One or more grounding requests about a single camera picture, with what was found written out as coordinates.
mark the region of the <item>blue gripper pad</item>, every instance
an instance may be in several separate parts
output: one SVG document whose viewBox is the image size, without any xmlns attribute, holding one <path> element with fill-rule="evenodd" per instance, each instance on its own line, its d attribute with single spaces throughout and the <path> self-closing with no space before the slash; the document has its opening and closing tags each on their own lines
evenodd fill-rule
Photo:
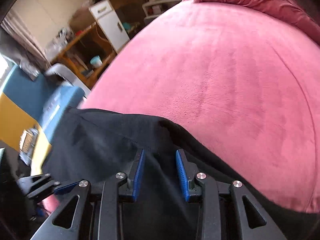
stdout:
<svg viewBox="0 0 320 240">
<path fill-rule="evenodd" d="M 133 192 L 132 192 L 133 201 L 136 201 L 139 195 L 139 190 L 141 187 L 142 175 L 144 170 L 144 162 L 145 162 L 145 154 L 144 154 L 144 150 L 142 150 L 140 154 L 138 166 L 134 175 L 134 179 L 133 179 Z"/>
<path fill-rule="evenodd" d="M 180 155 L 180 151 L 176 151 L 176 163 L 177 163 L 177 170 L 178 170 L 178 176 L 180 180 L 180 187 L 182 190 L 182 194 L 186 202 L 189 201 L 190 194 L 189 194 L 189 182 L 186 174 L 186 170 L 183 165 L 183 161 Z"/>
</svg>

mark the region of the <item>pink blanket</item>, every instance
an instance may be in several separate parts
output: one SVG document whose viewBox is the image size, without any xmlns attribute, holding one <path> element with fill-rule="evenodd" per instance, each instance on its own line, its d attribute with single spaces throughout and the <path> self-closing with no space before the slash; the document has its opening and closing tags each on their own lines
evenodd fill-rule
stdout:
<svg viewBox="0 0 320 240">
<path fill-rule="evenodd" d="M 186 0 L 140 32 L 83 108 L 186 128 L 275 203 L 320 211 L 320 49 L 259 11 Z"/>
</svg>

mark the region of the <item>metal screw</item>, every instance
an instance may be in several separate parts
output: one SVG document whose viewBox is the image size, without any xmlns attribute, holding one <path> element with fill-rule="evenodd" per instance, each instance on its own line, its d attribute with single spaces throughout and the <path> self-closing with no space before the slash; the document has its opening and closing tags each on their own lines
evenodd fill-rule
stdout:
<svg viewBox="0 0 320 240">
<path fill-rule="evenodd" d="M 232 184 L 233 184 L 233 186 L 235 186 L 235 187 L 242 187 L 242 182 L 239 181 L 239 180 L 235 180 Z"/>
<path fill-rule="evenodd" d="M 117 174 L 116 174 L 116 178 L 117 179 L 123 179 L 125 177 L 125 174 L 123 173 L 123 172 L 118 172 Z"/>
<path fill-rule="evenodd" d="M 205 173 L 203 173 L 203 172 L 199 172 L 198 174 L 197 174 L 197 178 L 198 179 L 205 179 L 207 177 L 207 175 L 205 174 Z"/>
<path fill-rule="evenodd" d="M 87 182 L 86 180 L 81 180 L 81 181 L 79 182 L 79 186 L 80 186 L 80 187 L 86 187 L 88 184 L 89 184 L 89 182 Z"/>
</svg>

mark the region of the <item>black garment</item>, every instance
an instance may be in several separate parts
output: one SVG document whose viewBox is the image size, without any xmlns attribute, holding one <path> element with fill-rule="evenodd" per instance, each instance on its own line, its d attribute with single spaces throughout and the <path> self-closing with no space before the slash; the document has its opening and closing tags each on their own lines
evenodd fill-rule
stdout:
<svg viewBox="0 0 320 240">
<path fill-rule="evenodd" d="M 129 171 L 137 148 L 145 150 L 138 200 L 124 206 L 124 239 L 195 239 L 197 206 L 185 203 L 176 169 L 175 152 L 182 148 L 189 161 L 217 181 L 243 182 L 288 240 L 319 240 L 317 214 L 291 211 L 269 201 L 184 128 L 167 119 L 69 109 L 52 145 L 43 172 L 59 181 L 87 179 L 91 183 Z"/>
</svg>

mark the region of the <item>door handle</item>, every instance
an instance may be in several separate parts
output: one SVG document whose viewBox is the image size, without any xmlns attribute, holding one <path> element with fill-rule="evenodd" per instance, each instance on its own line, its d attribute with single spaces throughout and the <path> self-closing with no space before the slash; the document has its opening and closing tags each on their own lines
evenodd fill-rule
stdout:
<svg viewBox="0 0 320 240">
<path fill-rule="evenodd" d="M 119 22 L 118 22 L 117 26 L 118 26 L 119 30 L 120 30 L 121 32 L 123 32 L 123 29 L 122 29 L 122 27 L 121 27 L 121 25 L 120 25 Z"/>
<path fill-rule="evenodd" d="M 102 12 L 104 12 L 106 9 L 107 9 L 107 7 L 105 6 L 105 7 L 101 8 L 101 9 L 99 9 L 99 10 L 98 10 L 98 13 L 102 13 Z"/>
</svg>

